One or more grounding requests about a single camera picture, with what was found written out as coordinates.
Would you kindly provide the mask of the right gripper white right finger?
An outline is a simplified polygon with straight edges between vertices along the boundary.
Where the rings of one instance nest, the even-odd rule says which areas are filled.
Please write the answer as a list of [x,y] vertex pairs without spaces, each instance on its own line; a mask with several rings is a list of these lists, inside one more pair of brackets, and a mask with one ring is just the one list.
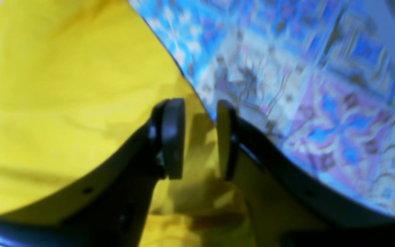
[[216,128],[220,175],[243,196],[257,247],[395,247],[395,216],[308,175],[226,100]]

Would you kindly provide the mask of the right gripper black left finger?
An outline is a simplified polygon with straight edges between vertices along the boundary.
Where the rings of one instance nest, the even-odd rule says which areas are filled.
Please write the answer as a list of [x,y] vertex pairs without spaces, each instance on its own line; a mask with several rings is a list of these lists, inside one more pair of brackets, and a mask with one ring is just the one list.
[[185,100],[167,99],[89,174],[0,214],[0,247],[137,247],[159,180],[181,179]]

